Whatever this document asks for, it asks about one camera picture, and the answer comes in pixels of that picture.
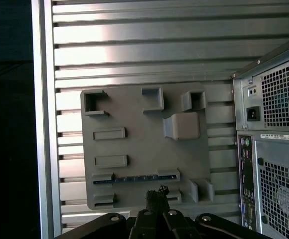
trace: computer tower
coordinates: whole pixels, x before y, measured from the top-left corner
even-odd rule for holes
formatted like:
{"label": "computer tower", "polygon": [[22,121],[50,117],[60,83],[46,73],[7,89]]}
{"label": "computer tower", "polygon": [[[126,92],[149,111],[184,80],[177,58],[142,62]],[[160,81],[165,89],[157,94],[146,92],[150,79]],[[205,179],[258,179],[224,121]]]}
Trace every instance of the computer tower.
{"label": "computer tower", "polygon": [[289,238],[289,42],[231,77],[242,224]]}

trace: screw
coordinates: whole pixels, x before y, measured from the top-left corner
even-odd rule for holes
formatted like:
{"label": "screw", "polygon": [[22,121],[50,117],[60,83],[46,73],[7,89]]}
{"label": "screw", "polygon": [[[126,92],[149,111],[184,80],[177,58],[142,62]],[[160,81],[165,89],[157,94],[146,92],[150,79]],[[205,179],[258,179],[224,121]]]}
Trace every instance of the screw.
{"label": "screw", "polygon": [[119,217],[117,217],[117,216],[111,217],[111,221],[118,221],[118,220],[119,220]]}
{"label": "screw", "polygon": [[170,215],[176,215],[176,214],[177,214],[177,212],[176,212],[176,211],[174,211],[174,210],[170,210],[170,211],[169,211],[169,214],[170,214]]}
{"label": "screw", "polygon": [[152,214],[152,211],[151,210],[147,210],[144,212],[144,215],[151,215]]}
{"label": "screw", "polygon": [[206,222],[212,220],[212,218],[210,218],[209,216],[203,216],[202,219]]}

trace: gray plastic part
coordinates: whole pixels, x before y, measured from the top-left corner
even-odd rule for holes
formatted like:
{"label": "gray plastic part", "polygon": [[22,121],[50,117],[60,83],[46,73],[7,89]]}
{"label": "gray plastic part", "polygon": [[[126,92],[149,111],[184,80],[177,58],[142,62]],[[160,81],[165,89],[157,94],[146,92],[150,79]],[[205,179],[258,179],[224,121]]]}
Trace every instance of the gray plastic part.
{"label": "gray plastic part", "polygon": [[95,157],[95,168],[116,168],[125,167],[127,163],[127,155],[111,155]]}
{"label": "gray plastic part", "polygon": [[203,89],[195,89],[181,95],[182,111],[202,110],[207,107],[206,95]]}
{"label": "gray plastic part", "polygon": [[163,90],[161,87],[142,87],[141,92],[150,104],[150,106],[143,108],[143,113],[164,110]]}
{"label": "gray plastic part", "polygon": [[86,116],[108,116],[109,113],[98,108],[98,101],[107,98],[107,93],[103,90],[87,90],[81,94],[81,110]]}
{"label": "gray plastic part", "polygon": [[[150,95],[142,92],[155,89],[156,98],[164,96],[164,110],[144,114],[153,106]],[[177,206],[194,206],[190,180],[210,179],[210,161],[205,109],[183,112],[181,95],[190,89],[200,89],[198,82],[156,85],[127,85],[99,89],[107,96],[96,98],[97,109],[110,113],[109,117],[89,117],[82,111],[84,165],[87,205],[97,210],[95,197],[114,195],[113,207],[124,210],[144,207],[147,190],[160,185],[169,187],[170,202]],[[81,104],[84,95],[81,92]],[[199,133],[191,140],[174,141],[164,135],[163,119],[172,115],[194,116],[199,119]],[[179,138],[187,138],[179,130]]]}
{"label": "gray plastic part", "polygon": [[213,185],[206,179],[190,180],[191,196],[196,203],[211,201],[214,202]]}
{"label": "gray plastic part", "polygon": [[92,134],[93,140],[125,138],[125,128],[99,128]]}
{"label": "gray plastic part", "polygon": [[103,174],[94,174],[91,176],[91,181],[105,181],[105,180],[112,180],[113,173],[103,173]]}
{"label": "gray plastic part", "polygon": [[94,207],[97,209],[113,208],[115,195],[96,195],[94,197]]}
{"label": "gray plastic part", "polygon": [[169,192],[166,198],[168,199],[169,205],[179,204],[182,202],[182,195],[179,190]]}
{"label": "gray plastic part", "polygon": [[177,140],[199,139],[199,116],[197,112],[176,113],[163,119],[164,136]]}

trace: fan grille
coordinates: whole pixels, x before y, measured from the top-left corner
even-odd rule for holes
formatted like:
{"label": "fan grille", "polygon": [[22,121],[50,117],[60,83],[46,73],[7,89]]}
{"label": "fan grille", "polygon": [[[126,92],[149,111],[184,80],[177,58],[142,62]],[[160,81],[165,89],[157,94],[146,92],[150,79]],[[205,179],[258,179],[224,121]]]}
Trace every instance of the fan grille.
{"label": "fan grille", "polygon": [[265,162],[260,182],[262,208],[269,225],[289,238],[289,168]]}
{"label": "fan grille", "polygon": [[289,127],[289,66],[262,78],[264,122],[267,127]]}

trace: label sticker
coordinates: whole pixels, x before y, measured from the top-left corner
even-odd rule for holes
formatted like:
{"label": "label sticker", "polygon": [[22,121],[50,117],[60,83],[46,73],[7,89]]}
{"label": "label sticker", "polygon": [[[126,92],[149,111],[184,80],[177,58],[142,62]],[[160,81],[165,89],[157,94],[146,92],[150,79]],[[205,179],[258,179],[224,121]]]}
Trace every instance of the label sticker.
{"label": "label sticker", "polygon": [[261,134],[260,138],[263,139],[275,139],[275,140],[289,140],[289,135],[282,134]]}

